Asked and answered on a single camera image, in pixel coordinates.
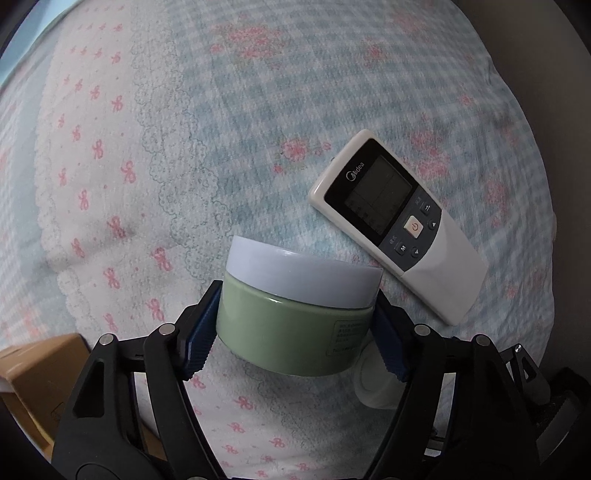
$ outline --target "bed sheet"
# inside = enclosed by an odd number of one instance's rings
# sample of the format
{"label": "bed sheet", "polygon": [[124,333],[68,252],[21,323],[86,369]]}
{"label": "bed sheet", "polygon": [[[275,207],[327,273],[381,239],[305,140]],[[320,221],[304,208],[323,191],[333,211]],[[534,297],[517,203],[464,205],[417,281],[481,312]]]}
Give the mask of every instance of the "bed sheet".
{"label": "bed sheet", "polygon": [[[232,235],[372,259],[306,193],[369,128],[441,199],[489,264],[464,324],[396,279],[382,289],[442,335],[522,342],[553,323],[552,209],[510,90],[448,0],[88,0],[0,98],[0,348],[68,332],[90,345],[175,321],[221,278]],[[145,378],[141,413],[154,427]],[[218,340],[187,383],[229,476],[363,475],[391,411],[350,372],[263,371]],[[452,395],[441,394],[443,431]]]}

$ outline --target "blue gripper pad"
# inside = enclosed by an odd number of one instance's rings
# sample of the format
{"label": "blue gripper pad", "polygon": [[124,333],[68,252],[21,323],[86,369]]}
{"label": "blue gripper pad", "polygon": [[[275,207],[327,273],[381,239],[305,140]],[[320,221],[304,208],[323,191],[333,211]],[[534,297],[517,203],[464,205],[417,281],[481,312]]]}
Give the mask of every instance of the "blue gripper pad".
{"label": "blue gripper pad", "polygon": [[408,343],[403,341],[405,330],[409,328],[413,328],[413,323],[404,309],[392,307],[380,291],[374,309],[371,332],[386,369],[395,374],[401,382],[407,382],[410,377],[405,351]]}
{"label": "blue gripper pad", "polygon": [[221,296],[222,285],[220,282],[219,288],[204,308],[203,313],[195,322],[195,327],[189,334],[183,364],[183,373],[188,378],[191,378],[195,372],[199,372],[203,368],[209,351],[212,349],[213,342],[216,339],[217,308],[220,305]]}

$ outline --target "power button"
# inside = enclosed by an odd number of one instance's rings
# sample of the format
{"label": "power button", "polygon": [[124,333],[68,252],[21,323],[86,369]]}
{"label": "power button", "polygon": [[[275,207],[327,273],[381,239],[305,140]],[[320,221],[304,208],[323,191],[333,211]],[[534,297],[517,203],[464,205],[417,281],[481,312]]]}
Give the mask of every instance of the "power button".
{"label": "power button", "polygon": [[404,224],[404,229],[410,233],[414,238],[417,238],[421,231],[423,231],[423,224],[417,220],[414,215],[411,215]]}

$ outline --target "remote control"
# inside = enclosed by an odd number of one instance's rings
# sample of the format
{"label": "remote control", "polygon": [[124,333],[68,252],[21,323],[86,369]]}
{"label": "remote control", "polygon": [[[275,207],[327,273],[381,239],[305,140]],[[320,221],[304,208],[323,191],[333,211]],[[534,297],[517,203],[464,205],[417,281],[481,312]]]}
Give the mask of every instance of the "remote control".
{"label": "remote control", "polygon": [[345,145],[308,199],[442,320],[462,322],[488,266],[441,203],[371,131]]}

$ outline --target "jar label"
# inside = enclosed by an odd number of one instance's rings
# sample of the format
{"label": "jar label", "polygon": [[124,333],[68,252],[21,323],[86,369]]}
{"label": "jar label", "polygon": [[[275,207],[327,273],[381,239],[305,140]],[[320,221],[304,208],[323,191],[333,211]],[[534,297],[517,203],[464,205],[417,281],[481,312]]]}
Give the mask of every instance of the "jar label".
{"label": "jar label", "polygon": [[341,355],[359,347],[368,328],[369,319],[337,320],[326,355]]}

